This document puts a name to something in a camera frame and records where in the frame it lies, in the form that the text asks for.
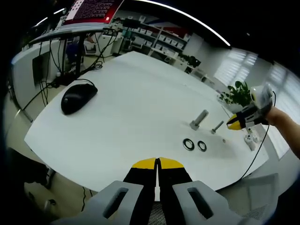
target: washer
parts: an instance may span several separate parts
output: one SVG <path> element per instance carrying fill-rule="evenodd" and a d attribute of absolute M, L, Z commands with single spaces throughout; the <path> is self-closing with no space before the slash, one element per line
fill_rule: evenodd
<path fill-rule="evenodd" d="M 188 146 L 187 146 L 187 142 L 190 143 L 190 144 L 192 145 L 192 147 L 188 147 Z M 192 150 L 194 150 L 194 148 L 195 148 L 195 145 L 194 145 L 193 141 L 192 141 L 191 139 L 188 139 L 188 138 L 186 138 L 186 139 L 183 140 L 183 146 L 184 146 L 188 151 L 192 151 Z"/>
<path fill-rule="evenodd" d="M 197 145 L 198 145 L 198 148 L 199 148 L 201 151 L 205 152 L 205 151 L 207 150 L 206 144 L 205 144 L 203 141 L 198 141 Z"/>

